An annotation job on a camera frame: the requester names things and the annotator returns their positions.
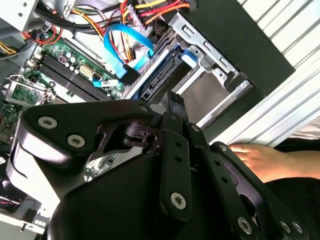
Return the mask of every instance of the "ram slot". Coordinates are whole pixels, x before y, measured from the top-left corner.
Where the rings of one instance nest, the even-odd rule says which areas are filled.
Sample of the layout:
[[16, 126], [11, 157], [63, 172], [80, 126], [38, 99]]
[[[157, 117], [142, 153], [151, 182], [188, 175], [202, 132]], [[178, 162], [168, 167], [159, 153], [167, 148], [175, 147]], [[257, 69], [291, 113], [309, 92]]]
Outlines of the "ram slot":
[[86, 92], [84, 92], [82, 89], [75, 86], [72, 82], [69, 82], [65, 80], [62, 76], [60, 76], [58, 73], [52, 71], [50, 68], [48, 68], [45, 65], [40, 65], [39, 67], [40, 73], [44, 74], [48, 78], [54, 80], [57, 84], [60, 84], [64, 88], [66, 88], [68, 91], [74, 93], [78, 97], [82, 98], [86, 102], [96, 102], [97, 99], [90, 96]]
[[70, 71], [64, 65], [55, 60], [53, 57], [46, 55], [41, 63], [47, 66], [48, 68], [52, 69], [53, 71], [57, 72], [59, 75], [61, 75], [68, 81], [73, 82], [75, 85], [79, 86], [81, 89], [83, 89], [93, 97], [97, 98], [98, 100], [110, 100], [110, 97], [107, 96], [107, 93], [104, 93], [100, 89], [93, 86], [92, 83], [90, 83], [85, 78], [75, 74], [73, 71]]

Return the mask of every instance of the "human hand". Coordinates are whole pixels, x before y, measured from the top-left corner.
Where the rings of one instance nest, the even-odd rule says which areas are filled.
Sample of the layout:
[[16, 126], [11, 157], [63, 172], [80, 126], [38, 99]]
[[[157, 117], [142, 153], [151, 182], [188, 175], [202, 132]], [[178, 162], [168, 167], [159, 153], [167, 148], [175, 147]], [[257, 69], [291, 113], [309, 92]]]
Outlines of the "human hand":
[[268, 146], [235, 144], [229, 148], [264, 183], [295, 175], [293, 159]]

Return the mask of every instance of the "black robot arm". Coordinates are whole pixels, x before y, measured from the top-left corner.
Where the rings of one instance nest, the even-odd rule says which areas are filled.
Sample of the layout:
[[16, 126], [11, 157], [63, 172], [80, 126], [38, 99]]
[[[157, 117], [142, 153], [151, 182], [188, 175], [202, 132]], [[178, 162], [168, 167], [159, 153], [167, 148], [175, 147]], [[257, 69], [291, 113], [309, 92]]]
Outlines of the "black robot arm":
[[139, 100], [30, 108], [21, 115], [7, 173], [13, 182], [30, 179], [19, 162], [31, 158], [46, 180], [67, 185], [88, 161], [132, 147], [142, 154], [61, 197], [48, 239], [309, 239], [227, 145], [208, 146], [173, 93], [163, 115]]

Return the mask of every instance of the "capacitor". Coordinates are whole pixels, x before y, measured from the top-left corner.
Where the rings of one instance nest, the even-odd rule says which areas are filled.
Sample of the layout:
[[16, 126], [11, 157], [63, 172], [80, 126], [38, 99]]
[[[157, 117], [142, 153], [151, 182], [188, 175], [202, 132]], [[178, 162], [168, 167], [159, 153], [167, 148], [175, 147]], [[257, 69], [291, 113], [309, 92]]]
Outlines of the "capacitor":
[[76, 62], [76, 58], [75, 58], [74, 56], [72, 56], [72, 57], [70, 58], [70, 62], [74, 64], [74, 63]]

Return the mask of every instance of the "silver screw head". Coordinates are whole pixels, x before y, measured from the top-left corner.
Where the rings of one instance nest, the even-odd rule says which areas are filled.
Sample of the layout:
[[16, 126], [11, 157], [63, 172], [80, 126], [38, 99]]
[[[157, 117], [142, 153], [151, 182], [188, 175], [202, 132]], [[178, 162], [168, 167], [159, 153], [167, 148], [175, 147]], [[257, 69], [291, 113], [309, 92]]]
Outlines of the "silver screw head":
[[43, 36], [45, 39], [48, 39], [48, 38], [49, 38], [49, 34], [46, 33], [46, 32], [44, 32], [44, 33], [42, 34], [42, 36]]
[[282, 228], [283, 228], [288, 234], [291, 233], [291, 229], [290, 229], [290, 227], [288, 226], [288, 224], [286, 224], [284, 221], [280, 221], [280, 224], [281, 224]]
[[221, 149], [222, 151], [224, 151], [224, 152], [226, 152], [226, 151], [227, 151], [227, 147], [226, 147], [226, 146], [224, 146], [224, 145], [220, 145], [220, 149]]
[[193, 130], [195, 130], [196, 132], [200, 132], [200, 129], [197, 125], [193, 124], [192, 125]]
[[238, 225], [247, 235], [252, 234], [251, 225], [244, 217], [240, 216], [238, 218]]
[[85, 139], [82, 136], [76, 134], [70, 135], [67, 138], [67, 141], [70, 146], [73, 146], [75, 148], [81, 148], [86, 144]]
[[45, 129], [54, 129], [58, 126], [57, 120], [50, 116], [42, 116], [38, 119], [38, 124]]
[[179, 210], [184, 210], [187, 207], [187, 202], [184, 196], [178, 192], [171, 194], [171, 203]]
[[144, 112], [149, 112], [149, 109], [143, 105], [140, 106], [140, 109]]
[[294, 226], [294, 228], [300, 233], [300, 234], [303, 234], [304, 233], [304, 230], [302, 229], [302, 227], [296, 223], [295, 221], [292, 222], [292, 225]]

